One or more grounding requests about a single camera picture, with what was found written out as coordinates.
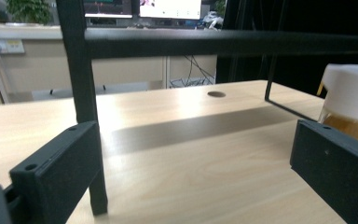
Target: computer monitor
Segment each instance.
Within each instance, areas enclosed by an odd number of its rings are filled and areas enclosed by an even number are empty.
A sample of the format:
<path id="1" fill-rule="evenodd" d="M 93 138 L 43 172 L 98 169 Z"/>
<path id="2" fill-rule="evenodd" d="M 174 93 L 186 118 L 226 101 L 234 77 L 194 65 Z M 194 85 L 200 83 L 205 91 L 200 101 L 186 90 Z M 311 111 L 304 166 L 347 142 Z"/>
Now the computer monitor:
<path id="1" fill-rule="evenodd" d="M 131 0 L 84 0 L 88 18 L 132 18 Z"/>
<path id="2" fill-rule="evenodd" d="M 140 0 L 140 16 L 169 19 L 200 19 L 201 0 Z"/>

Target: black plastic bracket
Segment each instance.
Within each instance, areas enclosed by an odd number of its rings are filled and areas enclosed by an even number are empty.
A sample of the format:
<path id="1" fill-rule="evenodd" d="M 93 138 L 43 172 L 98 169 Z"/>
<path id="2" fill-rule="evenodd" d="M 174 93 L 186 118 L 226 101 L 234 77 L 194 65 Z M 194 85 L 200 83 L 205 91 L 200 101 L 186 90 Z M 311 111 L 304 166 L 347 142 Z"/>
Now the black plastic bracket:
<path id="1" fill-rule="evenodd" d="M 14 167 L 12 185 L 0 188 L 0 223 L 64 223 L 102 172 L 100 144 L 97 122 L 81 123 Z M 93 213 L 105 212 L 106 202 L 91 202 Z"/>
<path id="2" fill-rule="evenodd" d="M 295 170 L 346 222 L 358 223 L 358 141 L 300 120 L 290 160 Z"/>

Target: desk grommet hole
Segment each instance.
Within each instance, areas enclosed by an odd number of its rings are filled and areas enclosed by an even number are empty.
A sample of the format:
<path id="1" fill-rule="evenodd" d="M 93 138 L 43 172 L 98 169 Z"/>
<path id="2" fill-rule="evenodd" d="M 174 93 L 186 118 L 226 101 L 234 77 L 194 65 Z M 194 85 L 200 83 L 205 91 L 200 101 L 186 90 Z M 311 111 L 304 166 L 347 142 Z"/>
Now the desk grommet hole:
<path id="1" fill-rule="evenodd" d="M 212 97 L 218 97 L 218 98 L 226 96 L 226 94 L 223 93 L 222 91 L 209 91 L 208 95 L 212 96 Z"/>
<path id="2" fill-rule="evenodd" d="M 34 168 L 36 168 L 36 164 L 30 164 L 30 165 L 27 165 L 27 166 L 25 166 L 25 170 L 26 171 L 31 171 L 31 170 L 33 170 Z"/>

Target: light wood tabletop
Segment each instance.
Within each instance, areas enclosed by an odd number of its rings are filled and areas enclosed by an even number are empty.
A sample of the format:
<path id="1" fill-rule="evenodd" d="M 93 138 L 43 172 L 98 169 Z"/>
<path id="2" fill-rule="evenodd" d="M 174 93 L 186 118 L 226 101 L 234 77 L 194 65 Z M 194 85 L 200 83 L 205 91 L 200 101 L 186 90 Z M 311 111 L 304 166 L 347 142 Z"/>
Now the light wood tabletop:
<path id="1" fill-rule="evenodd" d="M 108 215 L 86 193 L 68 223 L 344 223 L 290 168 L 298 117 L 266 81 L 97 97 Z M 212 97 L 221 91 L 225 97 Z M 317 119 L 323 100 L 273 84 Z M 76 124 L 72 99 L 0 105 L 0 184 Z"/>

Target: potted plant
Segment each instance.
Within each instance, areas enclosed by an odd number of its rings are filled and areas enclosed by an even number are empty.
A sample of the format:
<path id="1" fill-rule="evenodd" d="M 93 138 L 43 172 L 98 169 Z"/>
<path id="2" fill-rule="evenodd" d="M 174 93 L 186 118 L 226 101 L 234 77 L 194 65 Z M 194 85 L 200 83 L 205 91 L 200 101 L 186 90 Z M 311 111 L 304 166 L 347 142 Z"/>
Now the potted plant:
<path id="1" fill-rule="evenodd" d="M 14 22 L 47 24 L 50 21 L 45 0 L 7 0 L 7 12 Z"/>
<path id="2" fill-rule="evenodd" d="M 214 6 L 217 14 L 224 18 L 226 13 L 226 0 L 218 0 L 215 2 Z"/>

